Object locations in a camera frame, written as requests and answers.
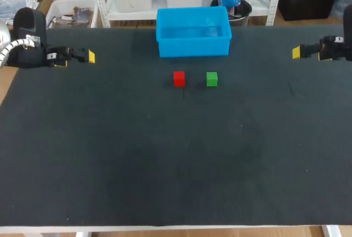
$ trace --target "dark gray table mat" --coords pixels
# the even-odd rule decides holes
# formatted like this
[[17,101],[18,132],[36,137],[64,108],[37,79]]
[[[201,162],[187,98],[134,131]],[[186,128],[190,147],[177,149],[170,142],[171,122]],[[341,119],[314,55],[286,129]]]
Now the dark gray table mat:
[[325,35],[244,27],[228,57],[160,59],[153,30],[49,30],[97,63],[17,73],[0,225],[352,224],[352,63],[291,55]]

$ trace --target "white shelf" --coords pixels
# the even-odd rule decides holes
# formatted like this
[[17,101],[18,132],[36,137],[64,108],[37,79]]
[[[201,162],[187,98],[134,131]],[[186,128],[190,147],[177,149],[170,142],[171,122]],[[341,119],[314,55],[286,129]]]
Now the white shelf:
[[[203,6],[210,6],[212,0],[203,0]],[[166,0],[152,0],[152,9],[143,12],[119,13],[114,0],[107,0],[107,15],[109,21],[122,20],[155,20],[158,9],[167,8]],[[253,0],[251,16],[267,16],[270,0]]]

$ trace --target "metal shelf frame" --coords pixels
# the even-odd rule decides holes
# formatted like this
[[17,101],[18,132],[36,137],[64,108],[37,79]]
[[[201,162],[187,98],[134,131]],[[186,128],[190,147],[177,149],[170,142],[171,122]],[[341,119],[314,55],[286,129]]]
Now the metal shelf frame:
[[[251,16],[267,16],[266,25],[273,25],[279,0],[254,0]],[[98,0],[103,27],[110,28],[110,21],[115,20],[152,20],[156,19],[158,8],[166,8],[165,0],[153,0],[153,8],[144,12],[119,13],[114,0]]]

